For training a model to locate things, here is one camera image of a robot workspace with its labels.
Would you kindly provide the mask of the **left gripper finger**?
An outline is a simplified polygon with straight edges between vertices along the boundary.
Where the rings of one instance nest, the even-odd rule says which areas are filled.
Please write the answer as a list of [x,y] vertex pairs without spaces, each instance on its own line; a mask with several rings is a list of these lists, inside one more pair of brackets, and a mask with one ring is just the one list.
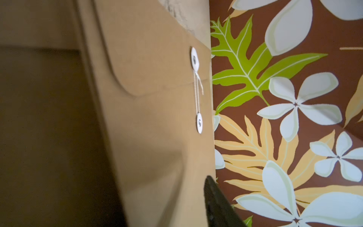
[[204,182],[204,198],[209,227],[246,227],[211,176]]

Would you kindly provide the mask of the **brown kraft file bag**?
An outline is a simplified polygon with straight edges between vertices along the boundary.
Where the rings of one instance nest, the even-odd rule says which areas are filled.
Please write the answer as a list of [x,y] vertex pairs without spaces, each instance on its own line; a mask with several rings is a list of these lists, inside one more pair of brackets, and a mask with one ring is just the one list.
[[1,1],[1,226],[126,226],[72,1]]
[[207,226],[210,49],[159,1],[72,3],[128,225]]

